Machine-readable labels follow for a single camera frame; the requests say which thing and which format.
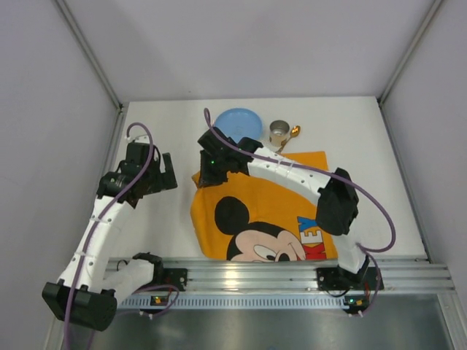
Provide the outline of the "blue plastic plate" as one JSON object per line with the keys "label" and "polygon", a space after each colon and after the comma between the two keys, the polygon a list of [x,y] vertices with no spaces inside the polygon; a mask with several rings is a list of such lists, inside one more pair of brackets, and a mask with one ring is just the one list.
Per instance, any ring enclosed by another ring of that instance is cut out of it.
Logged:
{"label": "blue plastic plate", "polygon": [[254,111],[245,108],[225,110],[216,118],[214,126],[237,144],[244,137],[259,141],[263,134],[260,117]]}

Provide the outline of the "orange Mickey Mouse cloth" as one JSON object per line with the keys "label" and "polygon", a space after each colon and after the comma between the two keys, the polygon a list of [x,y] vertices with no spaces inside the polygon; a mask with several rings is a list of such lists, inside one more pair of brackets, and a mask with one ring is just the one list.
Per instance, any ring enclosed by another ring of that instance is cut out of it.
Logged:
{"label": "orange Mickey Mouse cloth", "polygon": [[275,263],[337,257],[331,235],[315,222],[316,207],[272,182],[229,173],[214,187],[196,187],[190,216],[205,257]]}

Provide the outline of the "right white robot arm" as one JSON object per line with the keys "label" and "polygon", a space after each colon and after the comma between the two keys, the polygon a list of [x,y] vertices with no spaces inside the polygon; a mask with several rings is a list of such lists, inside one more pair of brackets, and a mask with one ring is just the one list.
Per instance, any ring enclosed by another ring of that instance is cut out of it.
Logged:
{"label": "right white robot arm", "polygon": [[247,137],[237,144],[218,128],[206,131],[198,144],[201,187],[225,184],[229,174],[244,174],[284,187],[316,207],[316,224],[333,236],[342,270],[357,275],[368,265],[365,254],[350,235],[359,198],[347,171],[337,168],[329,173],[307,167]]}

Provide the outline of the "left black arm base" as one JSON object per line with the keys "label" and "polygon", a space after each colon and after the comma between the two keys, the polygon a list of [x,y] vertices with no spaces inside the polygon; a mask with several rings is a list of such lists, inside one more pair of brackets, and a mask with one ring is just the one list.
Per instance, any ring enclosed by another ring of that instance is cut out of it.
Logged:
{"label": "left black arm base", "polygon": [[143,283],[137,290],[144,288],[161,286],[163,284],[177,287],[180,291],[185,291],[188,270],[186,268],[167,268],[164,266],[163,259],[149,252],[140,252],[132,257],[132,262],[146,262],[149,265],[149,279]]}

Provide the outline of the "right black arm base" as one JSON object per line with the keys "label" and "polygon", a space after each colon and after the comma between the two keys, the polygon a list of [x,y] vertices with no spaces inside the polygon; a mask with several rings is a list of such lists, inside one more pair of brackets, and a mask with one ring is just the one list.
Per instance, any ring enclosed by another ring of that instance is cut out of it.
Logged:
{"label": "right black arm base", "polygon": [[375,266],[370,266],[371,260],[366,257],[362,268],[357,273],[336,267],[318,268],[317,285],[320,291],[376,291],[384,289],[384,282]]}

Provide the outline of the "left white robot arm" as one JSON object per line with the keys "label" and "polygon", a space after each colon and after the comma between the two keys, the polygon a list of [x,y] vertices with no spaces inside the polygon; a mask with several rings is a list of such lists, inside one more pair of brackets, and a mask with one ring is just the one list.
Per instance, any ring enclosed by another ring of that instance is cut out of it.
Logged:
{"label": "left white robot arm", "polygon": [[93,212],[70,263],[42,298],[61,321],[104,331],[117,306],[142,287],[160,285],[163,261],[149,252],[135,254],[119,271],[106,274],[114,245],[139,200],[177,187],[171,156],[146,136],[130,141],[116,171],[99,182]]}

